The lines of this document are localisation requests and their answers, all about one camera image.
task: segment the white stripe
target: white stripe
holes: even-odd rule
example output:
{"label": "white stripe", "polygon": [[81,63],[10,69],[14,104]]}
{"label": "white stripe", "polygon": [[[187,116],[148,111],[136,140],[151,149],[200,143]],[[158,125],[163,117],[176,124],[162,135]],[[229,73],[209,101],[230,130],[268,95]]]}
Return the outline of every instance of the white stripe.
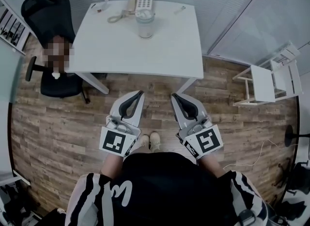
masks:
{"label": "white stripe", "polygon": [[80,213],[78,214],[78,220],[77,220],[78,226],[84,225],[85,223],[87,223],[87,225],[89,225],[89,226],[95,226],[97,217],[95,217],[93,222],[91,222],[89,217],[85,217],[85,215],[88,212],[88,210],[94,209],[94,207],[92,207],[92,204],[95,201],[96,195],[100,192],[99,178],[100,178],[100,175],[98,175],[98,174],[93,175],[93,189],[92,189],[91,193],[87,196],[87,199],[86,199]]}
{"label": "white stripe", "polygon": [[233,181],[231,181],[231,191],[232,191],[232,197],[233,197],[233,207],[234,207],[234,211],[236,212],[237,216],[244,210],[247,209],[242,195],[239,192],[239,190],[235,187]]}
{"label": "white stripe", "polygon": [[83,175],[78,179],[77,184],[71,194],[67,209],[66,220],[64,224],[65,226],[68,226],[69,223],[71,222],[71,214],[74,211],[75,207],[77,206],[83,191],[85,191],[86,189],[86,177],[87,175]]}
{"label": "white stripe", "polygon": [[[249,208],[253,213],[254,215],[257,217],[259,215],[259,213],[262,211],[263,207],[265,207],[265,210],[266,210],[266,215],[267,215],[267,209],[266,209],[266,205],[264,204],[264,201],[262,200],[262,198],[258,195],[259,193],[255,193],[254,191],[257,191],[256,188],[253,186],[253,184],[251,182],[248,183],[248,185],[254,190],[254,191],[251,191],[247,186],[245,186],[244,182],[242,181],[242,174],[239,173],[239,172],[236,172],[236,182],[238,185],[241,186],[241,189],[249,194],[252,194],[254,195],[253,197],[253,205],[251,208]],[[255,222],[254,225],[262,225],[262,222],[259,223],[259,221],[261,220],[258,220]],[[268,221],[268,216],[264,219],[264,224],[265,225]]]}
{"label": "white stripe", "polygon": [[104,186],[104,192],[102,195],[102,217],[104,226],[113,226],[114,217],[113,217],[113,206],[112,206],[112,197],[110,190],[110,182],[106,183]]}

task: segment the small object on desk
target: small object on desk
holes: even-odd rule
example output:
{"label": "small object on desk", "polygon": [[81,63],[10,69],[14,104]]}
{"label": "small object on desk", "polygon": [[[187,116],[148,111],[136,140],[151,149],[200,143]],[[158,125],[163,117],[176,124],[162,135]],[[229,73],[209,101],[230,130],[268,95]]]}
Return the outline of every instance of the small object on desk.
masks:
{"label": "small object on desk", "polygon": [[122,10],[121,14],[120,15],[117,15],[117,16],[110,16],[108,19],[107,19],[107,22],[108,23],[115,23],[115,22],[118,22],[119,20],[121,20],[123,17],[126,17],[128,16],[128,11],[126,10]]}
{"label": "small object on desk", "polygon": [[94,4],[91,6],[91,10],[92,10],[94,13],[100,13],[100,12],[102,12],[102,11],[105,10],[106,5],[107,5],[106,2],[105,2],[104,4],[101,4],[101,3],[94,3]]}
{"label": "small object on desk", "polygon": [[149,39],[153,36],[153,22],[155,14],[149,9],[143,9],[136,12],[136,21],[138,23],[139,36],[143,39]]}
{"label": "small object on desk", "polygon": [[183,10],[185,10],[185,9],[186,9],[186,7],[185,7],[185,6],[182,6],[180,9],[176,10],[176,11],[174,12],[174,14],[176,15],[176,14],[178,14],[179,12],[181,12],[181,11],[183,11]]}

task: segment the white chair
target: white chair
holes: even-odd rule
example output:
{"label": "white chair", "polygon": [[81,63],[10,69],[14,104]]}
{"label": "white chair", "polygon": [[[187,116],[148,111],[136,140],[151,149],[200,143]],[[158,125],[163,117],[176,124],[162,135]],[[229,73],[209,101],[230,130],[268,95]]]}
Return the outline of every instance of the white chair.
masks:
{"label": "white chair", "polygon": [[[256,106],[302,94],[300,77],[296,65],[296,56],[299,54],[300,52],[290,43],[260,66],[251,65],[250,68],[234,76],[232,78],[233,80],[240,79],[245,81],[246,99],[236,102],[233,105]],[[274,61],[275,59],[280,59],[281,62],[277,63]],[[270,70],[261,67],[265,64],[270,65]],[[241,77],[249,71],[252,74],[251,79]],[[254,97],[252,98],[250,98],[248,92],[249,81],[253,83]],[[276,95],[284,92],[286,93],[284,96],[276,98]]]}

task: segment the striped sleeve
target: striped sleeve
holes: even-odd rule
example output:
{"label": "striped sleeve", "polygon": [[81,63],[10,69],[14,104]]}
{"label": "striped sleeve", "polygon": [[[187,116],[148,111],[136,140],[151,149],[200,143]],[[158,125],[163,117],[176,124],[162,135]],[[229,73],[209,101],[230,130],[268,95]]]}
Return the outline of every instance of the striped sleeve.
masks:
{"label": "striped sleeve", "polygon": [[230,183],[232,205],[237,217],[235,226],[267,225],[267,206],[251,181],[236,171],[229,171],[221,178]]}
{"label": "striped sleeve", "polygon": [[[110,181],[110,178],[100,174],[81,176],[69,200],[65,226],[113,225]],[[104,199],[106,208],[102,207]],[[110,218],[104,220],[104,214],[110,215]]]}

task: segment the telephone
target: telephone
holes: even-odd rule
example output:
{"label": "telephone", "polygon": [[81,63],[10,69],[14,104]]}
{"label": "telephone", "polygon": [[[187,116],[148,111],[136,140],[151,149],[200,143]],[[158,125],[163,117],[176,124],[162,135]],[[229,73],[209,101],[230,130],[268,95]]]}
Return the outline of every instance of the telephone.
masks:
{"label": "telephone", "polygon": [[139,10],[152,10],[153,0],[128,0],[127,11],[130,15],[135,14]]}
{"label": "telephone", "polygon": [[110,16],[108,23],[115,23],[128,15],[134,15],[137,11],[143,9],[152,10],[153,0],[128,0],[126,9],[122,10],[122,13],[117,16]]}

